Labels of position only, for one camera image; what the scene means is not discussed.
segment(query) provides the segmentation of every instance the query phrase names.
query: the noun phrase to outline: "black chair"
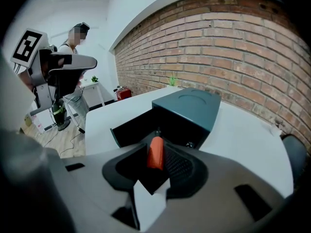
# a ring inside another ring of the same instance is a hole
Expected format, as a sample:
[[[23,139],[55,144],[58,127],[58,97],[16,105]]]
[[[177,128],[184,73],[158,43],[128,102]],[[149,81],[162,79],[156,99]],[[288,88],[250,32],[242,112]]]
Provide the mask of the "black chair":
[[[283,144],[290,159],[294,183],[301,175],[307,158],[305,145],[294,135],[287,134],[282,137]]]

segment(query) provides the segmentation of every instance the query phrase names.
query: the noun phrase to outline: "person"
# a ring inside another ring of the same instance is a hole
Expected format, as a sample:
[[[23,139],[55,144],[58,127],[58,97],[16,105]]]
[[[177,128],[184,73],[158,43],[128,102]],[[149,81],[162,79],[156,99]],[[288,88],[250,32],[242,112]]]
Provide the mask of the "person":
[[[68,33],[68,39],[58,48],[58,52],[68,54],[78,54],[76,47],[80,45],[85,39],[89,26],[86,23],[79,23],[75,25]],[[63,97],[66,104],[70,105],[80,117],[79,127],[85,130],[86,114],[89,111],[89,107],[82,96],[83,90],[79,87],[81,83],[78,83],[73,93]]]

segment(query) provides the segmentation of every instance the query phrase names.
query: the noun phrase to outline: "wooden floor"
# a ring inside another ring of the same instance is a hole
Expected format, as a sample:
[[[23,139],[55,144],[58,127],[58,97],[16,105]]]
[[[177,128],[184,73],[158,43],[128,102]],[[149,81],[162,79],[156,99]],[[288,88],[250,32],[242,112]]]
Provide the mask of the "wooden floor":
[[[42,146],[56,149],[61,158],[84,156],[86,154],[85,135],[78,131],[72,119],[69,126],[63,131],[58,131],[57,127],[53,127],[40,134],[35,125],[32,124],[24,132]]]

